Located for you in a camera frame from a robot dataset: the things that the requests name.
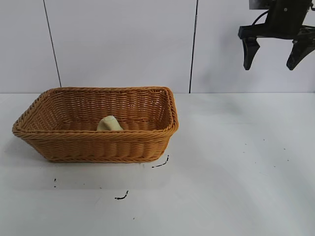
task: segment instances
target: white tabletop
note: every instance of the white tabletop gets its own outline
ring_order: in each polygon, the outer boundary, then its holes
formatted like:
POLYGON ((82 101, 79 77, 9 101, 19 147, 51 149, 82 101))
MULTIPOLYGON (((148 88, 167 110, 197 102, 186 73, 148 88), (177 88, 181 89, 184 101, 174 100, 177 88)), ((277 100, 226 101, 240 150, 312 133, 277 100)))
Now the white tabletop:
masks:
POLYGON ((315 94, 176 94, 144 164, 47 162, 11 133, 37 96, 0 94, 0 235, 314 235, 315 94))

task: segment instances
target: wicker basket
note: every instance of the wicker basket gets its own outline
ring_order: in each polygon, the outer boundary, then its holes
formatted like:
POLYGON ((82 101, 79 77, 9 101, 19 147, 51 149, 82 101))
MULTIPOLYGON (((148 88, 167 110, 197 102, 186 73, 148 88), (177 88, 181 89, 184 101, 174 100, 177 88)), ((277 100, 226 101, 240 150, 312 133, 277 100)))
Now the wicker basket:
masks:
POLYGON ((12 132, 52 162, 150 162, 178 129, 173 93, 164 87, 54 88, 12 132), (96 131, 114 115, 122 131, 96 131))

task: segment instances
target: robotic arm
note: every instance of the robotic arm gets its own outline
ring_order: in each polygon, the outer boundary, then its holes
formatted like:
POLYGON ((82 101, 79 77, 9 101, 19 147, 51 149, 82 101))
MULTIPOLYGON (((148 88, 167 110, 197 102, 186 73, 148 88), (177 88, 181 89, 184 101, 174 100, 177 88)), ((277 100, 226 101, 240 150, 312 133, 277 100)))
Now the robotic arm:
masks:
POLYGON ((238 36, 243 41, 244 68, 249 70, 260 48, 257 38, 293 40, 293 49, 286 63, 293 70, 299 62, 315 50, 315 27, 302 25, 308 11, 315 10, 312 0, 255 0, 259 9, 269 9, 250 26, 241 26, 238 36), (256 22, 267 14, 264 24, 256 22))

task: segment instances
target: brown wicker basket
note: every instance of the brown wicker basket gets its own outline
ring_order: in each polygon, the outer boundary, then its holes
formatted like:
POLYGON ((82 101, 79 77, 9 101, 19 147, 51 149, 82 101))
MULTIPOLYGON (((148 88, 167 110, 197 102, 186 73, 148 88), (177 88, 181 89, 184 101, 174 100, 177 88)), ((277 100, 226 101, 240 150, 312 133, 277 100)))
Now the brown wicker basket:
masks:
POLYGON ((12 132, 52 162, 150 162, 178 129, 170 89, 54 88, 14 123, 12 132), (96 131, 114 115, 122 131, 96 131))

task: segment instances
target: basket rim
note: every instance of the basket rim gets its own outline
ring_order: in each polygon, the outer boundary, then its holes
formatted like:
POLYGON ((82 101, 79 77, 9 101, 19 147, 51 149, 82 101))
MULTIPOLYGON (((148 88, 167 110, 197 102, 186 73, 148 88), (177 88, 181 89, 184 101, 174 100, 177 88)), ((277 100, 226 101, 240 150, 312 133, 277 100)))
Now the basket rim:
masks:
POLYGON ((176 112, 176 107, 175 107, 175 101, 174 101, 174 96, 173 92, 171 91, 170 88, 168 87, 127 87, 127 88, 99 88, 99 87, 62 87, 62 88, 52 88, 49 89, 45 92, 43 92, 30 106, 29 108, 18 118, 18 120, 13 124, 12 127, 12 132, 17 135, 17 136, 24 136, 24 135, 40 135, 40 136, 69 136, 71 135, 72 137, 74 136, 87 136, 87 135, 95 135, 99 137, 104 137, 104 136, 109 136, 110 137, 119 137, 119 136, 124 136, 130 134, 130 135, 135 135, 139 134, 144 136, 147 136, 149 134, 154 134, 154 136, 158 137, 165 137, 165 136, 170 136, 173 133, 176 132, 178 129, 178 118, 177 118, 177 112, 176 112), (91 91, 110 91, 110 92, 121 92, 121 91, 129 91, 129 90, 143 90, 143 91, 149 91, 149 90, 164 90, 168 94, 168 110, 170 113, 170 118, 171 122, 170 124, 165 128, 161 130, 119 130, 119 131, 91 131, 91 130, 26 130, 23 129, 21 126, 23 125, 24 121, 28 119, 33 111, 36 110, 38 104, 44 99, 47 99, 50 94, 56 91, 83 91, 83 90, 91 90, 91 91))

